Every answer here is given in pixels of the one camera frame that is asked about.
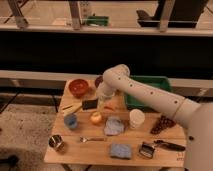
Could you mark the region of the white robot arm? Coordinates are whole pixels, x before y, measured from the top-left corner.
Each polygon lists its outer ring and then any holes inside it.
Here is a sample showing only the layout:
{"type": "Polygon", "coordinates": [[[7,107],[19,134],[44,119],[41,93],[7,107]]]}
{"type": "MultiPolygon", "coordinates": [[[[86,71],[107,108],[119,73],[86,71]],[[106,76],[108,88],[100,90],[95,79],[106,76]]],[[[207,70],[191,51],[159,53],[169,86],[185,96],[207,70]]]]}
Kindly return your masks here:
{"type": "Polygon", "coordinates": [[[99,99],[111,99],[120,90],[174,120],[187,130],[185,171],[213,171],[213,102],[200,104],[137,82],[130,78],[125,64],[105,70],[102,76],[103,82],[97,89],[99,99]]]}

